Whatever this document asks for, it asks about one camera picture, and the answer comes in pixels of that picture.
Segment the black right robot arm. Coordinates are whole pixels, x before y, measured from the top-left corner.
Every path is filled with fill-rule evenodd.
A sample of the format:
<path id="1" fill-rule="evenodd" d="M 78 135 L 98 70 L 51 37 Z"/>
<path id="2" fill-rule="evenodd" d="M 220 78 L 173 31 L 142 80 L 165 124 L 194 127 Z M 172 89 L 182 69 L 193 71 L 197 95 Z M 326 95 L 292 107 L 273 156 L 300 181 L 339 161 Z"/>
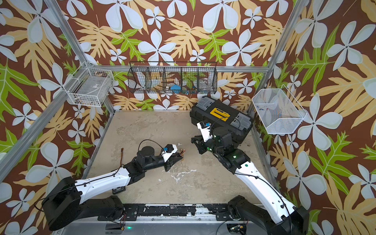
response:
<path id="1" fill-rule="evenodd" d="M 305 235 L 308 232 L 309 213 L 283 197 L 258 171 L 250 157 L 235 146 L 231 132 L 225 127 L 213 129 L 210 123 L 199 122 L 201 134 L 191 142 L 200 154 L 211 152 L 233 175 L 236 175 L 257 197 L 262 206 L 256 206 L 243 196 L 228 202 L 233 220 L 251 221 L 269 235 Z"/>

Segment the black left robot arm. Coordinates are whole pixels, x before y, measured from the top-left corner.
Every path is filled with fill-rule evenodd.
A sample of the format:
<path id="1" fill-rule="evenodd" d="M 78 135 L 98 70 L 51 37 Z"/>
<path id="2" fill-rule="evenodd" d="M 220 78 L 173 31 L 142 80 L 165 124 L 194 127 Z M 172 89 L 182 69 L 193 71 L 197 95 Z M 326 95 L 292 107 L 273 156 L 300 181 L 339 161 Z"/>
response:
<path id="1" fill-rule="evenodd" d="M 167 145 L 159 155 L 155 155 L 153 147 L 145 146 L 132 161 L 107 174 L 80 180 L 62 179 L 42 201 L 49 230 L 60 230 L 87 217 L 98 216 L 109 221 L 122 218 L 125 209 L 117 194 L 143 179 L 148 170 L 163 167 L 169 171 L 183 155 L 184 150 L 179 151 L 176 145 Z"/>

